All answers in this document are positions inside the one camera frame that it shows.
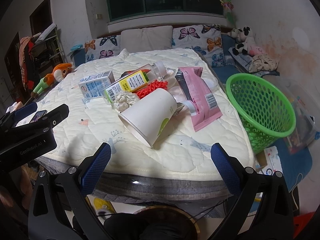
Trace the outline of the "pink foil snack bag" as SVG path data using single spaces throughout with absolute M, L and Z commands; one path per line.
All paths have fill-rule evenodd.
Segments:
M 216 81 L 202 78 L 202 67 L 181 67 L 175 79 L 185 96 L 182 103 L 188 107 L 193 128 L 196 132 L 222 116 L 213 91 L 218 88 Z

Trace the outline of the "yellow white drink carton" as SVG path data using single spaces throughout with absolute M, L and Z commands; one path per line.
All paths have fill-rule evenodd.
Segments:
M 116 96 L 120 92 L 133 93 L 145 87 L 149 81 L 149 78 L 147 77 L 148 72 L 149 70 L 143 69 L 122 77 L 121 79 L 109 85 L 103 91 L 103 97 L 110 103 L 114 103 Z

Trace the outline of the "black white cow plush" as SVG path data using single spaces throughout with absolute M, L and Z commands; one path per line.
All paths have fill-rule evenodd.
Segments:
M 235 47 L 232 49 L 234 55 L 248 55 L 256 45 L 253 31 L 249 26 L 234 28 L 227 35 L 236 41 Z

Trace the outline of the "orange green plush toy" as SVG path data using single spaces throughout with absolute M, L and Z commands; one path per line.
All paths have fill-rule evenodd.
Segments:
M 55 83 L 61 82 L 73 70 L 72 63 L 61 63 L 54 67 L 53 71 L 43 77 L 30 94 L 31 98 L 37 98 Z

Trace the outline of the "pink plush toy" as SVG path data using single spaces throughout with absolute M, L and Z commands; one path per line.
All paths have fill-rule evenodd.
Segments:
M 259 46 L 250 46 L 248 48 L 248 53 L 250 56 L 254 57 L 257 55 L 263 55 L 265 53 L 265 51 L 263 50 L 263 48 L 261 48 Z

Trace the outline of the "small butterfly print pillow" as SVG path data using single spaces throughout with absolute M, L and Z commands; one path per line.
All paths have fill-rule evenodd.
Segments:
M 120 52 L 120 35 L 111 35 L 85 42 L 86 62 L 117 56 Z

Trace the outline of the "red mesh fruit netting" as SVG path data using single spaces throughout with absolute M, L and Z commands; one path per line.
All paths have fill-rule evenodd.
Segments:
M 168 82 L 167 81 L 158 81 L 158 80 L 152 81 L 152 83 L 148 84 L 146 87 L 135 92 L 135 94 L 137 94 L 137 96 L 140 99 L 142 99 L 159 88 L 167 90 Z

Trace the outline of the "blue white milk carton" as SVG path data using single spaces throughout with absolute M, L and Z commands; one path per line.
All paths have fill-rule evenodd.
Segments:
M 104 90 L 114 83 L 114 75 L 111 70 L 82 78 L 78 86 L 85 99 L 103 97 Z

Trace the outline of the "beige spotted cloth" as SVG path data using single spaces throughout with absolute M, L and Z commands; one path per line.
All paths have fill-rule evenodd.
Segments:
M 268 54 L 255 55 L 248 71 L 257 73 L 260 71 L 272 72 L 278 68 L 278 61 L 270 57 Z

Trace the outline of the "large butterfly print pillow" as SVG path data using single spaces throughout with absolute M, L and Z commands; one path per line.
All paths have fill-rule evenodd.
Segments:
M 221 28 L 218 24 L 174 28 L 172 30 L 172 48 L 192 49 L 202 55 L 213 68 L 223 67 L 226 64 Z

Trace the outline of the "clear plastic bottle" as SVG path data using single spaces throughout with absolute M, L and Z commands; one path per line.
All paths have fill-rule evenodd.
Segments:
M 121 77 L 129 76 L 135 72 L 142 71 L 143 76 L 145 77 L 146 81 L 152 82 L 154 80 L 160 79 L 167 75 L 167 70 L 163 64 L 163 62 L 158 61 L 154 63 L 148 63 L 142 67 L 139 67 L 135 70 L 128 70 L 123 72 Z

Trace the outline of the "green plastic mesh basket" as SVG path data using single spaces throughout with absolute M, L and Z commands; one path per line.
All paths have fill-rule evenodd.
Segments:
M 226 81 L 226 94 L 239 114 L 254 153 L 295 130 L 296 115 L 291 102 L 263 78 L 234 74 Z

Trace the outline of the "grey plain pillow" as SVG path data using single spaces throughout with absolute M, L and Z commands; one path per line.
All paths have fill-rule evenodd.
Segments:
M 172 26 L 129 29 L 121 32 L 120 49 L 129 53 L 172 48 Z

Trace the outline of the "white quilted table mat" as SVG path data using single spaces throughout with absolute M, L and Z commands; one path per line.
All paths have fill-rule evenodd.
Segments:
M 208 64 L 191 49 L 122 51 L 118 56 L 80 65 L 38 101 L 39 110 L 51 111 L 66 104 L 68 118 L 57 125 L 57 148 L 46 154 L 51 160 L 79 165 L 103 142 L 112 147 L 107 172 L 178 180 L 220 180 L 210 150 L 219 143 L 244 166 L 252 166 L 254 154 L 240 117 L 224 91 L 215 86 L 204 100 L 219 109 L 221 116 L 196 131 L 188 107 L 179 111 L 176 102 L 185 100 L 179 85 L 167 92 L 157 90 L 143 102 L 118 113 L 104 98 L 85 100 L 79 82 L 93 74 L 111 71 L 116 79 L 127 70 L 160 61 L 170 70 L 200 67 L 206 82 L 217 82 Z

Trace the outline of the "colourful wall decoration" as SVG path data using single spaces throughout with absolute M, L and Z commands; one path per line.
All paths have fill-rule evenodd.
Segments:
M 236 19 L 233 14 L 234 5 L 232 0 L 220 0 L 220 3 L 223 7 L 223 14 L 225 18 L 233 28 L 236 28 Z

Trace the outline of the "white paper cup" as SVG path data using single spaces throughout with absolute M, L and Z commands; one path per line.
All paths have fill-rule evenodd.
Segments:
M 118 116 L 134 137 L 151 148 L 176 109 L 177 102 L 174 97 L 159 88 Z

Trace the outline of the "clear plastic storage box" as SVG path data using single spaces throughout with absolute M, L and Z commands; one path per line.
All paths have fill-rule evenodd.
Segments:
M 295 80 L 268 75 L 265 80 L 276 86 L 287 97 L 295 111 L 296 127 L 284 139 L 291 154 L 319 139 L 319 104 Z

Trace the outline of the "crumpled white tissue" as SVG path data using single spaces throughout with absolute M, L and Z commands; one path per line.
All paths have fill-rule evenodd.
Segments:
M 137 103 L 139 100 L 140 98 L 135 93 L 122 91 L 116 95 L 113 107 L 121 113 Z

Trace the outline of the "clothes rack with clothes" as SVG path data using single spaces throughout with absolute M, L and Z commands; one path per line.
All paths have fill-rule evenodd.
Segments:
M 22 84 L 27 93 L 40 83 L 54 67 L 65 62 L 65 55 L 58 35 L 57 25 L 45 31 L 20 39 L 19 64 Z

